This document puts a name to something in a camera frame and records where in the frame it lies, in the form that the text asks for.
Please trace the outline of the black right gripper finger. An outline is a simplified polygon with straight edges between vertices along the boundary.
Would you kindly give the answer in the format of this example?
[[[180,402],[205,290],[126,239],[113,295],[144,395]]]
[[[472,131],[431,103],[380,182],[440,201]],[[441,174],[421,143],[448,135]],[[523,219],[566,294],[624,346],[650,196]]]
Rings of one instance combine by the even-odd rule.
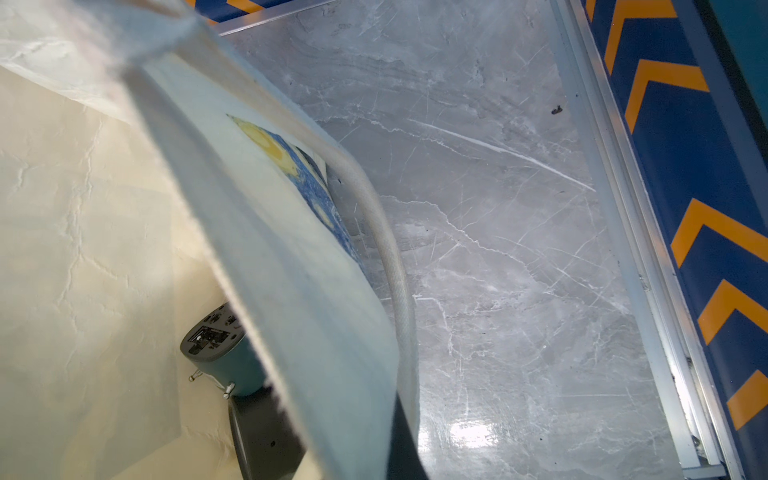
[[[429,477],[419,458],[408,422],[400,401],[396,397],[391,423],[390,451],[387,480],[428,480]]]

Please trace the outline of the black twin-bell alarm clock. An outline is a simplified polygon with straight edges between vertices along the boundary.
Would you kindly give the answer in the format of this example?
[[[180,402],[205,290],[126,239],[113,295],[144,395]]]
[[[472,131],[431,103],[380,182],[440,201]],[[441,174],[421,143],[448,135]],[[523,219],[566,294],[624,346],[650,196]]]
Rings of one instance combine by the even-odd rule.
[[[279,410],[272,389],[231,397],[228,414],[242,477],[292,479],[305,449]]]

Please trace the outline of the dark teal triangular clock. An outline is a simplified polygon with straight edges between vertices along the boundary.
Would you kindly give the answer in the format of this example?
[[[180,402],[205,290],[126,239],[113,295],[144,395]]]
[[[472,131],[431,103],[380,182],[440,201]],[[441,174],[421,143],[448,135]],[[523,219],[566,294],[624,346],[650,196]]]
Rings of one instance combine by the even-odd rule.
[[[180,351],[196,367],[188,380],[209,377],[225,399],[249,396],[265,386],[266,373],[229,302],[192,327]]]

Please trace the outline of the cream canvas bag blue print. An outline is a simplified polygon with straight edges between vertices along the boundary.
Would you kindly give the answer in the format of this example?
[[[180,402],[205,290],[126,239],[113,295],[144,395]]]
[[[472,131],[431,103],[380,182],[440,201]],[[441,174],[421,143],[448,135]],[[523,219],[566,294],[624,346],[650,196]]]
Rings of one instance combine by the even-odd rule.
[[[187,331],[229,302],[305,449],[418,450],[415,312],[360,164],[181,1],[1,5],[1,475],[238,479]]]

